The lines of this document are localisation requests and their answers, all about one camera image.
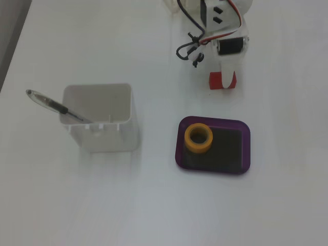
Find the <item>wire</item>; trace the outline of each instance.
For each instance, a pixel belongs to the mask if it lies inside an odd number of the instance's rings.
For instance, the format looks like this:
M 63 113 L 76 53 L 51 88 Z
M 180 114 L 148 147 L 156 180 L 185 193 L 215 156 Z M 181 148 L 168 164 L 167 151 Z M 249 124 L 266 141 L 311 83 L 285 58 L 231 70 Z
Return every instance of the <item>wire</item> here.
M 240 21 L 240 26 L 238 27 L 238 29 L 241 27 L 242 25 L 242 18 L 241 18 L 241 14 L 237 8 L 237 6 L 233 3 L 232 0 L 227 0 L 228 3 L 231 5 L 231 7 L 236 11 L 237 15 L 238 15 L 238 18 L 239 18 L 239 21 Z M 178 3 L 178 6 L 180 7 L 181 11 L 186 15 L 186 17 L 199 29 L 201 30 L 201 35 L 199 37 L 193 37 L 192 35 L 190 35 L 188 33 L 188 35 L 191 37 L 192 39 L 192 42 L 188 43 L 188 44 L 185 44 L 185 45 L 181 45 L 177 50 L 176 50 L 176 55 L 182 59 L 182 60 L 189 60 L 188 59 L 188 55 L 183 57 L 180 55 L 180 50 L 184 47 L 187 47 L 189 45 L 193 45 L 193 44 L 201 44 L 201 45 L 207 45 L 211 40 L 213 39 L 217 39 L 217 38 L 221 38 L 221 37 L 225 37 L 225 36 L 229 36 L 233 33 L 235 33 L 237 30 L 233 31 L 233 32 L 229 32 L 229 33 L 225 33 L 225 34 L 221 34 L 221 35 L 218 35 L 218 36 L 213 36 L 213 37 L 208 37 L 208 38 L 205 38 L 203 40 L 201 40 L 202 37 L 204 37 L 204 35 L 206 34 L 206 31 L 203 27 L 201 27 L 201 25 L 199 23 L 197 23 L 197 21 L 195 21 L 195 19 L 193 17 L 191 17 L 189 15 L 189 13 L 187 12 L 187 10 L 183 7 L 182 3 L 180 0 L 177 0 L 177 3 Z
M 177 0 L 177 3 L 181 9 L 181 11 L 185 14 L 185 16 L 199 29 L 201 30 L 201 35 L 199 37 L 193 37 L 191 34 L 188 33 L 188 35 L 191 37 L 192 42 L 185 44 L 185 45 L 181 45 L 177 50 L 176 50 L 176 55 L 181 59 L 181 60 L 189 60 L 188 59 L 188 55 L 183 57 L 182 55 L 180 55 L 180 50 L 184 47 L 187 47 L 189 45 L 193 45 L 193 44 L 198 44 L 199 41 L 201 40 L 202 37 L 204 37 L 204 35 L 206 34 L 206 31 L 203 27 L 201 27 L 200 24 L 197 23 L 197 21 L 195 21 L 195 19 L 193 17 L 191 17 L 189 15 L 189 13 L 187 12 L 187 10 L 183 7 L 182 3 L 180 0 Z
M 231 7 L 236 11 L 237 15 L 238 15 L 238 18 L 239 18 L 239 22 L 240 22 L 240 26 L 238 27 L 238 29 L 242 26 L 242 18 L 241 18 L 241 14 L 237 8 L 237 6 L 234 4 L 234 2 L 232 0 L 227 0 L 228 3 L 231 5 Z M 237 30 L 233 31 L 233 32 L 229 32 L 229 33 L 225 33 L 225 34 L 221 34 L 221 35 L 218 35 L 218 36 L 213 36 L 213 37 L 208 37 L 208 38 L 205 38 L 203 40 L 200 41 L 200 44 L 201 45 L 207 45 L 211 40 L 214 40 L 214 39 L 217 39 L 217 38 L 221 38 L 221 37 L 226 37 L 226 36 L 229 36 L 233 33 L 235 33 Z

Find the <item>gray wall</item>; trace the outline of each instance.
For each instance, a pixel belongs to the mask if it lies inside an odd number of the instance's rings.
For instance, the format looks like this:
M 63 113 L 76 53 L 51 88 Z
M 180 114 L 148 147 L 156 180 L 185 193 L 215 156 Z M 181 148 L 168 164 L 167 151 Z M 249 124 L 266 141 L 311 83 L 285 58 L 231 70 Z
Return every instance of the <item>gray wall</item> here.
M 0 0 L 0 91 L 32 0 Z

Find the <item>tape roll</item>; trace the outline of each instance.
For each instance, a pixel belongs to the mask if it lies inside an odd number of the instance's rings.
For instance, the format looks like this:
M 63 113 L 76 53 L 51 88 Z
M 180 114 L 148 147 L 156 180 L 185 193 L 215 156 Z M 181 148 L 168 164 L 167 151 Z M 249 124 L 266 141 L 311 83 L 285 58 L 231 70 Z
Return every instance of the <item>tape roll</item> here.
M 190 125 L 186 129 L 184 137 L 187 149 L 196 154 L 207 152 L 213 142 L 212 130 L 202 123 Z

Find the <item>black cable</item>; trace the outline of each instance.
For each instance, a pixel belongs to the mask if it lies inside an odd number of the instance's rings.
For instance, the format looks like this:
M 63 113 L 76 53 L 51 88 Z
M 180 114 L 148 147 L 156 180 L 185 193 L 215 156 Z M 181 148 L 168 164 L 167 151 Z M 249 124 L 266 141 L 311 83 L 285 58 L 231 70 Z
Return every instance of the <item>black cable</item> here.
M 181 59 L 181 60 L 188 60 L 188 55 L 183 57 L 180 55 L 179 51 L 184 48 L 184 47 L 187 47 L 189 45 L 193 45 L 193 44 L 197 44 L 199 43 L 199 41 L 201 40 L 201 38 L 205 35 L 205 29 L 203 27 L 201 27 L 200 24 L 197 23 L 197 21 L 195 21 L 193 19 L 193 17 L 191 17 L 189 15 L 189 13 L 186 11 L 186 9 L 183 7 L 182 3 L 180 0 L 177 0 L 178 2 L 178 5 L 181 9 L 181 11 L 186 15 L 186 17 L 199 29 L 201 30 L 201 35 L 199 37 L 193 37 L 190 33 L 188 33 L 188 36 L 191 37 L 192 39 L 192 42 L 188 43 L 188 44 L 185 44 L 185 45 L 181 45 L 177 50 L 176 50 L 176 55 Z
M 183 56 L 180 55 L 179 51 L 180 51 L 182 48 L 187 47 L 187 46 L 189 46 L 189 45 L 193 45 L 193 44 L 195 44 L 194 41 L 192 41 L 192 42 L 190 42 L 190 43 L 187 43 L 187 44 L 185 44 L 185 45 L 181 45 L 181 46 L 176 50 L 176 55 L 177 55 L 181 60 L 189 60 L 188 55 L 185 56 L 185 57 L 183 57 Z
M 199 36 L 198 37 L 198 40 L 200 40 L 204 35 L 205 35 L 205 29 L 203 28 L 203 27 L 201 27 L 200 26 L 200 24 L 198 24 L 197 23 L 197 21 L 195 21 L 194 19 L 193 19 L 193 17 L 191 17 L 190 15 L 189 15 L 189 13 L 186 11 L 186 9 L 183 7 L 183 5 L 182 5 L 182 3 L 181 3 L 181 1 L 180 0 L 177 0 L 177 2 L 178 2 L 178 5 L 179 5 L 179 7 L 180 7 L 180 9 L 181 9 L 181 11 L 186 15 L 186 17 L 188 17 L 188 19 L 199 29 L 199 30 L 201 30 L 201 32 L 202 32 L 202 34 L 201 34 L 201 36 Z

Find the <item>purple plate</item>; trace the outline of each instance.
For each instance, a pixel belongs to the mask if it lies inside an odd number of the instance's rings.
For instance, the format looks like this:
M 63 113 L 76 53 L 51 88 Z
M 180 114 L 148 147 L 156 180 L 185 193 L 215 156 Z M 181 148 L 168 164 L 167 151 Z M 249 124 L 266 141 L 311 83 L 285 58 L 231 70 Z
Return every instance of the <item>purple plate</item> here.
M 205 154 L 191 153 L 185 147 L 185 131 L 195 123 L 203 123 L 213 132 L 212 146 Z M 175 160 L 184 169 L 243 174 L 251 165 L 250 129 L 238 120 L 186 117 L 179 124 Z

